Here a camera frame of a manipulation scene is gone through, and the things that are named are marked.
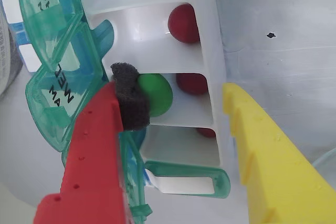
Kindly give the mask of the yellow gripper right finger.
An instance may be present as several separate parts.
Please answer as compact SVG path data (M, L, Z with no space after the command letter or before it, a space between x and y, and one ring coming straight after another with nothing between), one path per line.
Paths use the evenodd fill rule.
M223 85L250 223L335 223L335 190L240 86Z

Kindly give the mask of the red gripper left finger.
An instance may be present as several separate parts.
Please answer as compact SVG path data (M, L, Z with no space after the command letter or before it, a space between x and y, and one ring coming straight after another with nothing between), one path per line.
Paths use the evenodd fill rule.
M150 122L136 68L111 66L105 84L76 118L60 192L45 196L34 223L141 223L143 161L130 135Z

